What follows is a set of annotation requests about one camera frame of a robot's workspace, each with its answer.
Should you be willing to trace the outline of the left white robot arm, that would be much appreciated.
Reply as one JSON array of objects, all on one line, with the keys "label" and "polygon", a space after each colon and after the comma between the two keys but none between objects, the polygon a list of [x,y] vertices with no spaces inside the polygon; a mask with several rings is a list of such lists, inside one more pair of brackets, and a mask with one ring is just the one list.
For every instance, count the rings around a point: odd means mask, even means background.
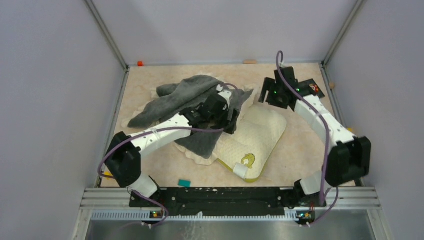
[{"label": "left white robot arm", "polygon": [[218,85],[216,92],[204,102],[187,107],[154,127],[130,135],[117,133],[100,166],[109,170],[107,178],[114,179],[121,188],[138,194],[147,206],[154,207],[160,202],[161,194],[156,182],[142,173],[142,158],[196,133],[234,134],[242,105],[242,95],[237,88],[228,90]]}]

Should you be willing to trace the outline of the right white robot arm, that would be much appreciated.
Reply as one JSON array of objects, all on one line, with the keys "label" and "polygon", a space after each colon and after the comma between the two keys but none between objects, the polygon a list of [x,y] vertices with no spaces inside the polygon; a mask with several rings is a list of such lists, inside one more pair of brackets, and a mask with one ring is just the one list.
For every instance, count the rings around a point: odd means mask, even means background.
[{"label": "right white robot arm", "polygon": [[324,143],[322,169],[295,182],[294,202],[307,206],[314,197],[324,199],[327,189],[367,176],[371,141],[353,134],[324,107],[321,99],[325,94],[313,79],[298,81],[293,67],[279,67],[274,76],[264,79],[258,101],[291,109]]}]

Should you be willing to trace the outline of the white pillow yellow edge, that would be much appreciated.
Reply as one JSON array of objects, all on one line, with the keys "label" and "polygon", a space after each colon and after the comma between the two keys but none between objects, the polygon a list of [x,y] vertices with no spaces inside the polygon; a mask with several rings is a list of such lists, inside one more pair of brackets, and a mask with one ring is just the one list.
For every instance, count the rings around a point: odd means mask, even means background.
[{"label": "white pillow yellow edge", "polygon": [[237,123],[234,134],[223,133],[212,159],[247,183],[261,176],[267,161],[287,127],[279,112],[252,105]]}]

